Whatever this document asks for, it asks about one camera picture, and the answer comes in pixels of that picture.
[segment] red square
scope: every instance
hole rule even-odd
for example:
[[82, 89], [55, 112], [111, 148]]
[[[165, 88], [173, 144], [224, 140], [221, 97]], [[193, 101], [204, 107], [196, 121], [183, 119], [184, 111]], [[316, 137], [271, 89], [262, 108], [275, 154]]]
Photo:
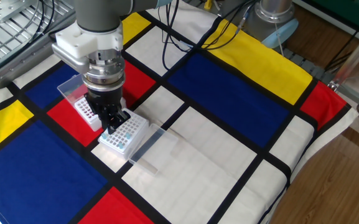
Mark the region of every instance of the red square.
[[141, 72], [134, 65], [125, 61], [126, 80], [123, 86], [123, 96], [130, 108], [156, 82]]
[[85, 215], [79, 224], [124, 224], [152, 222], [115, 187]]
[[315, 118], [317, 129], [319, 130], [328, 121], [333, 119], [346, 104], [347, 102], [329, 87], [322, 82], [318, 82], [312, 93], [308, 96], [308, 99], [302, 105], [301, 111]]
[[58, 105], [54, 106], [48, 111], [48, 115], [83, 146], [89, 145], [103, 132], [102, 129], [96, 132], [92, 131], [86, 121], [83, 120], [67, 100], [62, 100]]

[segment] green panel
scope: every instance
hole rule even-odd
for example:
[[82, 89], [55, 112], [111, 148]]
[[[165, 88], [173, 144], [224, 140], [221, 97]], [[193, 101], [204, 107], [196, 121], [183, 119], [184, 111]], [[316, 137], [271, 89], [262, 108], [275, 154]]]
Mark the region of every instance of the green panel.
[[313, 3], [331, 12], [333, 17], [347, 21], [347, 25], [359, 27], [359, 0], [312, 0]]

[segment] metal pole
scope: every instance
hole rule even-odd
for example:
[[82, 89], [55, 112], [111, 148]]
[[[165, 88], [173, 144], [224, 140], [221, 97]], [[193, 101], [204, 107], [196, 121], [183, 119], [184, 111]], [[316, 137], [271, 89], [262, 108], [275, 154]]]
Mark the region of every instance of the metal pole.
[[352, 73], [353, 69], [359, 63], [359, 46], [353, 51], [348, 60], [342, 65], [329, 87], [336, 90]]

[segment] light blue object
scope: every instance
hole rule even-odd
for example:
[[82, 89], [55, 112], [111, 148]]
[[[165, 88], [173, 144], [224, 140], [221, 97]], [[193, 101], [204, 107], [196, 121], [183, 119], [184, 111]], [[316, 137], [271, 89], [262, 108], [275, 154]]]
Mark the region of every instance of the light blue object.
[[160, 6], [165, 6], [168, 5], [172, 2], [172, 0], [158, 0], [157, 1], [157, 6], [156, 8], [160, 7]]
[[261, 43], [270, 49], [279, 46], [279, 40], [277, 39], [277, 34], [279, 33], [279, 38], [281, 43], [286, 41], [298, 27], [298, 20], [293, 19], [290, 22], [284, 24], [282, 27], [278, 28], [277, 31], [273, 32], [267, 38], [265, 38]]

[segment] white pipette tip rack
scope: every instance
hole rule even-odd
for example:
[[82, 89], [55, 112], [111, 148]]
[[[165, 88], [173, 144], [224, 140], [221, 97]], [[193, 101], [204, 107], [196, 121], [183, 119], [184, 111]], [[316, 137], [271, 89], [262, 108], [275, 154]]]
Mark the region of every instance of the white pipette tip rack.
[[98, 141], [107, 146], [108, 149], [112, 149], [119, 157], [127, 160], [130, 153], [144, 137], [149, 127], [149, 122], [126, 108], [123, 111], [129, 113], [131, 118], [113, 134], [108, 134], [107, 130], [104, 131]]
[[97, 131], [102, 127], [102, 122], [98, 115], [92, 113], [92, 110], [86, 101], [85, 97], [80, 98], [74, 104], [74, 108], [78, 111], [81, 117], [88, 123], [93, 131]]

